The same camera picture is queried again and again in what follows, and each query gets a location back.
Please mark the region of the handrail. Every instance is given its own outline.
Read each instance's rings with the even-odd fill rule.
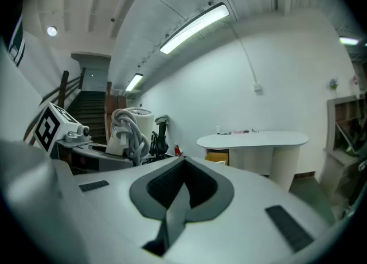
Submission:
[[[67,97],[69,95],[71,95],[76,89],[78,89],[78,88],[81,89],[81,86],[83,85],[84,73],[85,73],[85,67],[83,67],[80,76],[68,81],[69,72],[64,71],[63,76],[61,78],[60,86],[55,88],[53,91],[49,92],[48,94],[46,94],[42,98],[42,101],[41,101],[40,105],[43,102],[47,101],[52,95],[59,92],[57,96],[55,96],[54,98],[52,98],[52,100],[50,100],[50,103],[56,103],[57,102],[57,105],[59,107],[64,108],[64,101],[67,99]],[[24,134],[23,141],[25,141],[27,139],[28,135],[33,130],[33,127],[37,124],[38,119],[40,118],[41,114],[42,114],[42,111],[37,114],[37,116],[32,120],[32,122],[28,126],[28,128],[27,128],[27,130]],[[33,145],[35,141],[36,141],[35,137],[32,137],[29,144]]]

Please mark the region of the white desk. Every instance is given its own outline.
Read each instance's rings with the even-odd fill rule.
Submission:
[[[260,131],[258,133],[207,135],[197,144],[210,150],[229,150],[229,165],[269,178],[289,190],[297,169],[299,147],[308,141],[293,131]]]

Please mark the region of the red fire extinguisher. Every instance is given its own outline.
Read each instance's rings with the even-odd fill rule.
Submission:
[[[175,145],[175,147],[174,147],[174,155],[175,155],[176,157],[181,156],[181,151],[180,151],[180,149],[179,149],[179,145]]]

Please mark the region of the gray hose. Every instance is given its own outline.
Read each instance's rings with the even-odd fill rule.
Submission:
[[[121,139],[125,134],[128,138],[128,149],[125,150],[126,156],[133,160],[135,166],[141,165],[149,154],[149,141],[136,125],[135,116],[124,109],[117,109],[111,116],[111,135]]]

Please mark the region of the ceiling lamp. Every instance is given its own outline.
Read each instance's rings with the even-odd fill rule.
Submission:
[[[204,27],[229,15],[229,11],[224,3],[219,3],[194,17],[172,36],[170,36],[160,47],[160,51],[168,54],[179,46],[193,34],[199,32]]]
[[[47,28],[47,33],[48,33],[49,36],[54,37],[55,35],[57,35],[57,29],[56,29],[56,27],[54,27],[54,26],[48,27]]]
[[[341,37],[340,42],[344,45],[357,45],[358,44],[358,40],[356,40],[355,38],[350,38],[350,37]]]
[[[128,84],[126,91],[130,92],[136,86],[136,84],[143,78],[142,74],[136,73],[132,81]]]

